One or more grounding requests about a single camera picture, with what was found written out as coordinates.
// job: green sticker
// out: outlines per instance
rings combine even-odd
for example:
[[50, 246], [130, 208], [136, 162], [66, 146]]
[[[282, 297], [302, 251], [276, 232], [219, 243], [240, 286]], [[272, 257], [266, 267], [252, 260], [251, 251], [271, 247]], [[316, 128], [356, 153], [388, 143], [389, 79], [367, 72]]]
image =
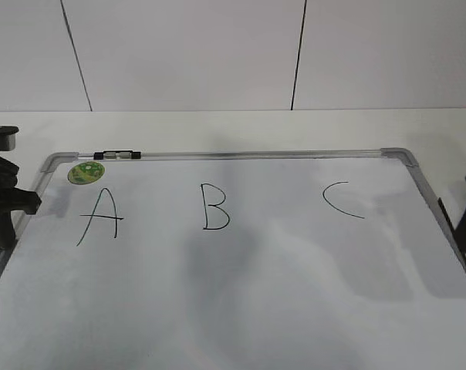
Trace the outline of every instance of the green sticker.
[[104, 166], [97, 162], [84, 162], [72, 167], [68, 179], [75, 185], [86, 185], [98, 181], [104, 175]]

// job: whiteboard surface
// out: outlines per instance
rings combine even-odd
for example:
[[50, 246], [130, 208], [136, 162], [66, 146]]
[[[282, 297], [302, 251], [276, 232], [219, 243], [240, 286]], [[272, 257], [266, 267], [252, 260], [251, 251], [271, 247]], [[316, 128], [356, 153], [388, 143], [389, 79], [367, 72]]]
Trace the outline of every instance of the whiteboard surface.
[[[0, 280], [0, 368], [466, 368], [466, 274], [399, 160], [72, 166]], [[77, 247], [104, 187], [117, 238]]]

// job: white wall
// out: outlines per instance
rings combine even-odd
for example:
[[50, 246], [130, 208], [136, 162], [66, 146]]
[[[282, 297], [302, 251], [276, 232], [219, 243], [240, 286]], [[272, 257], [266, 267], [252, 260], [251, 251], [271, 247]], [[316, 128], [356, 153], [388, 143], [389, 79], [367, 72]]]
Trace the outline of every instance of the white wall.
[[289, 109], [303, 0], [72, 0], [94, 110]]
[[[64, 0], [96, 111], [289, 109], [304, 0]], [[466, 0], [307, 0], [295, 109], [466, 106]], [[0, 111], [88, 110], [60, 0], [0, 0]]]
[[0, 111], [88, 109], [59, 0], [0, 0]]
[[296, 109], [466, 106], [466, 0], [308, 0]]

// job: table surface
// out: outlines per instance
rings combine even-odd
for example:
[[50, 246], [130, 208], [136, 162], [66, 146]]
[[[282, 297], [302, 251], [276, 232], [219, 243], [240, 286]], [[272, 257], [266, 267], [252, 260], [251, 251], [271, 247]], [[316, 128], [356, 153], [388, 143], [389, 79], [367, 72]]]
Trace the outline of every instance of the table surface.
[[17, 145], [0, 153], [20, 166], [29, 188], [54, 152], [151, 153], [364, 150], [404, 147], [442, 197], [453, 224], [466, 205], [466, 109], [268, 112], [0, 113], [18, 126]]

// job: gray plastic corner piece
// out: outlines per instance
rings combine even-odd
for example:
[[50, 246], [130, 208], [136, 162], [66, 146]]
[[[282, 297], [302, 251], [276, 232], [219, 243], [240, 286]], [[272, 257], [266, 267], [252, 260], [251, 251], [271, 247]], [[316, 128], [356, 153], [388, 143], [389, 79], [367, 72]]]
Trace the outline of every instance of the gray plastic corner piece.
[[396, 158], [403, 162], [407, 167], [418, 167], [418, 162], [415, 156], [408, 149], [404, 148], [383, 148], [380, 150], [383, 156], [388, 158]]
[[55, 172], [56, 168], [61, 163], [70, 163], [79, 158], [79, 153], [77, 152], [59, 152], [53, 153], [48, 158], [41, 167], [41, 172], [50, 173]]

